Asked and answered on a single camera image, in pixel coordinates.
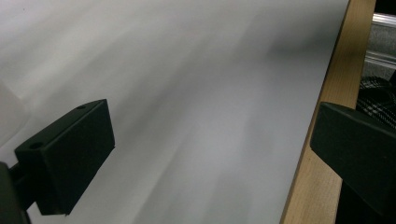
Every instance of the wooden board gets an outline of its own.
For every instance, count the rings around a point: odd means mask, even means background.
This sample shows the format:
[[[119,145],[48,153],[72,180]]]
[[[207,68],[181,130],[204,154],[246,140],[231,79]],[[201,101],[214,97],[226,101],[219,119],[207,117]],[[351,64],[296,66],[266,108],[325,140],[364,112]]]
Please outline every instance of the wooden board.
[[[375,0],[349,1],[318,103],[355,107],[374,8]],[[281,223],[335,221],[342,180],[309,146],[315,111]]]

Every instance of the white backdrop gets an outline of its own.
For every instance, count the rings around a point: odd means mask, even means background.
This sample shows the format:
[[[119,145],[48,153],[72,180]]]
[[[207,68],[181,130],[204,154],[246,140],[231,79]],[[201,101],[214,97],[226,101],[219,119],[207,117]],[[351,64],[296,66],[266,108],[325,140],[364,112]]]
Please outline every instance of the white backdrop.
[[[277,223],[346,7],[0,0],[0,77],[27,119],[1,161],[93,100],[116,137],[71,215],[33,205],[33,223]]]

